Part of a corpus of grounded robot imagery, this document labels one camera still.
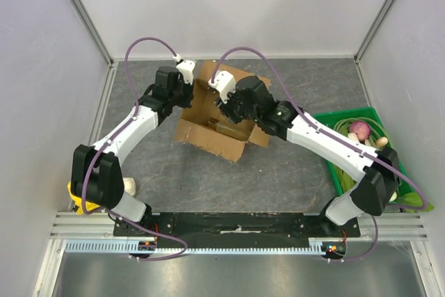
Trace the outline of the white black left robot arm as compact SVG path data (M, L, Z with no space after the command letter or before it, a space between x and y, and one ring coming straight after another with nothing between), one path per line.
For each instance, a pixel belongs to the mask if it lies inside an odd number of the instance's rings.
M151 208L124 190L121 165L129 153L178 106L191 107L195 62L161 66L130 114L109 134L91 146L78 146L73 155L70 194L81 201L111 210L129 219L136 236L152 231Z

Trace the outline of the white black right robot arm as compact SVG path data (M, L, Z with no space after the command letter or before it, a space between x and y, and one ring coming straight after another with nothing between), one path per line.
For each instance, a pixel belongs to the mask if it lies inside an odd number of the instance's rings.
M274 99L257 76L237 81L229 72L219 71L209 86L218 92L215 104L232 124L252 120L266 134L332 162L356 182L324 209L318 220L323 235L336 236L343 225L361 214L380 216L390 203L400 183L395 150L377 150L335 132L290 102Z

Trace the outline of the gold capped amber bottle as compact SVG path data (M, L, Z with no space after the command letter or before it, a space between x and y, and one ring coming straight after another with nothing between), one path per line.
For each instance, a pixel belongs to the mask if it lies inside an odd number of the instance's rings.
M228 136L230 138L235 138L239 141L246 142L250 137L250 133L246 130L236 127L233 124L219 121L216 119L210 119L207 121L207 127L218 132L219 134Z

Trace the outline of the brown cardboard express box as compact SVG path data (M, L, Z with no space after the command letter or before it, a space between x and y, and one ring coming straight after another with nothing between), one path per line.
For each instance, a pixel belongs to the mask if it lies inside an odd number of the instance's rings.
M229 123L229 120L221 114L215 105L218 95L208 86L208 81L215 66L215 61L204 61L201 65L195 80L194 98L191 107L182 111L175 133L175 140L194 145L228 161L237 162L247 144L268 147L270 136L251 120L244 120L235 125L250 133L246 142L219 134L207 127L207 121L210 119Z

